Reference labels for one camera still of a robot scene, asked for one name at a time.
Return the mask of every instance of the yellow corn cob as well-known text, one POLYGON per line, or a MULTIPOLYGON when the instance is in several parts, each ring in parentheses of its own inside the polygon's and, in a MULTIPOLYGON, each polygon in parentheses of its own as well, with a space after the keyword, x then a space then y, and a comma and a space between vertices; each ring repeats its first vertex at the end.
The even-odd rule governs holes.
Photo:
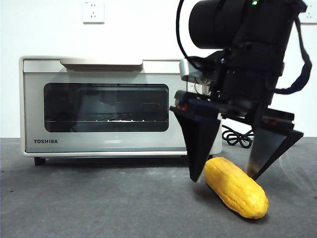
POLYGON ((241 216, 258 219, 267 213, 268 199, 261 186, 224 157, 206 162, 205 178, 222 201, 241 216))

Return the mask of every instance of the gray table surface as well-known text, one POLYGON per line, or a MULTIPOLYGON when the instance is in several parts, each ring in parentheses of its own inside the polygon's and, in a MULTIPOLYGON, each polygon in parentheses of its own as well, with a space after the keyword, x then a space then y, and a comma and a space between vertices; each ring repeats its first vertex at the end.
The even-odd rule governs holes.
MULTIPOLYGON (((2 238, 317 237, 317 138, 303 138, 257 180, 268 214, 248 220, 194 183, 184 159, 61 160, 34 167, 1 139, 2 238)), ((223 144, 244 168, 250 150, 223 144)))

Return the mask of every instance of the oven glass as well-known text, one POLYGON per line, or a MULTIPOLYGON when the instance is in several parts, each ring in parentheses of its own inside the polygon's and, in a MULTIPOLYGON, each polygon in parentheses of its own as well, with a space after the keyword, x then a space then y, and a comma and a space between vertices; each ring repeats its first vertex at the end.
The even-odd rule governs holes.
POLYGON ((44 123, 49 132, 165 131, 164 84, 48 83, 44 123))

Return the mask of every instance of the oven handle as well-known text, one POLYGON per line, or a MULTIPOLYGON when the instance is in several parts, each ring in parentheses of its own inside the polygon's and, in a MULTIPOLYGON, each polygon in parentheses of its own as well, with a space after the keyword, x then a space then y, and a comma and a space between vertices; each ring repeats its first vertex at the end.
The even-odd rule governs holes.
POLYGON ((141 72, 143 61, 64 58, 60 63, 67 69, 77 72, 141 72))

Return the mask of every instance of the wall outlet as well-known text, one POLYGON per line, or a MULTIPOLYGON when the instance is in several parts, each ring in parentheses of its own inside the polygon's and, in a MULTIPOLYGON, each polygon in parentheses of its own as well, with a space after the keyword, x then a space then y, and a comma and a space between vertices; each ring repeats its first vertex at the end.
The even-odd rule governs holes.
POLYGON ((82 5, 83 23, 104 23, 105 3, 103 1, 85 1, 82 5))
POLYGON ((304 2, 307 5, 307 10, 299 14, 299 20, 301 23, 317 23, 317 0, 304 2))

